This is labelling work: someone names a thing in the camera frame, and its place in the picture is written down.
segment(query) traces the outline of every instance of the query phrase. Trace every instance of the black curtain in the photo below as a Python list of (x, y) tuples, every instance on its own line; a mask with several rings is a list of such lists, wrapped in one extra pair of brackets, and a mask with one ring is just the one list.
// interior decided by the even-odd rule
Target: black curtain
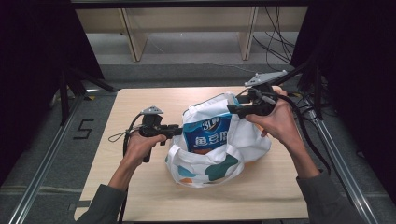
[[(396, 203), (396, 2), (349, 2), (339, 35), (329, 40), (318, 66), (341, 119)], [(329, 4), (316, 1), (308, 9), (292, 65), (308, 59), (328, 18), (343, 6)]]
[(0, 3), (0, 184), (29, 148), (59, 75), (75, 67), (103, 77), (75, 10), (34, 2)]

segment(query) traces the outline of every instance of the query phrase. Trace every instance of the table surface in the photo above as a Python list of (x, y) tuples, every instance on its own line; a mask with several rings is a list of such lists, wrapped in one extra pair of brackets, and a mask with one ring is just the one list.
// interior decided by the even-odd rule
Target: table surface
[[(108, 137), (127, 129), (142, 110), (156, 105), (164, 111), (162, 124), (181, 124), (181, 115), (194, 105), (226, 91), (243, 87), (125, 89), (118, 93), (80, 200), (91, 200), (100, 184), (107, 184), (122, 158), (121, 138)], [(209, 188), (180, 186), (168, 172), (164, 159), (170, 141), (152, 150), (132, 178), (124, 220), (204, 221), (307, 218), (306, 205), (287, 150), (271, 137), (270, 151), (229, 182)], [(78, 208), (79, 218), (88, 208)]]

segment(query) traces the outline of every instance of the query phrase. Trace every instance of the bag with print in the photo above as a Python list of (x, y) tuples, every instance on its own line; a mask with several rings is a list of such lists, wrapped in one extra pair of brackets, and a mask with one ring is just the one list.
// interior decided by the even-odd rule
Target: bag with print
[(183, 114), (183, 134), (174, 136), (166, 165), (178, 184), (204, 188), (225, 183), (271, 147), (255, 124), (230, 114), (227, 105), (238, 105), (234, 95), (223, 93)]

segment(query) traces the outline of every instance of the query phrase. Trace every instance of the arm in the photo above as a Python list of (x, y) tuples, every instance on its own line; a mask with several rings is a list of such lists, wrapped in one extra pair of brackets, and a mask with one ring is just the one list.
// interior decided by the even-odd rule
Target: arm
[[(275, 91), (286, 95), (281, 89)], [(271, 134), (289, 152), (311, 223), (364, 223), (356, 209), (338, 192), (329, 176), (322, 173), (312, 161), (287, 102), (279, 99), (270, 115), (247, 115), (246, 119), (261, 125), (264, 128), (262, 136)]]
[(107, 186), (101, 185), (96, 191), (90, 208), (77, 223), (117, 223), (120, 207), (126, 197), (126, 190), (136, 168), (156, 143), (165, 141), (162, 134), (146, 138), (133, 132), (125, 156), (120, 162)]

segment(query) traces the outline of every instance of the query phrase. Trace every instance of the sleeve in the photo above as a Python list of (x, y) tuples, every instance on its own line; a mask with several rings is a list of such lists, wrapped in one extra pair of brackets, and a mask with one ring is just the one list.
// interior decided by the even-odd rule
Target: sleeve
[(77, 223), (117, 223), (117, 216), (125, 197), (126, 192), (100, 185), (90, 208), (77, 220)]
[(329, 176), (320, 175), (308, 179), (297, 177), (297, 183), (307, 204), (310, 223), (331, 224), (365, 223), (353, 205), (342, 197)]

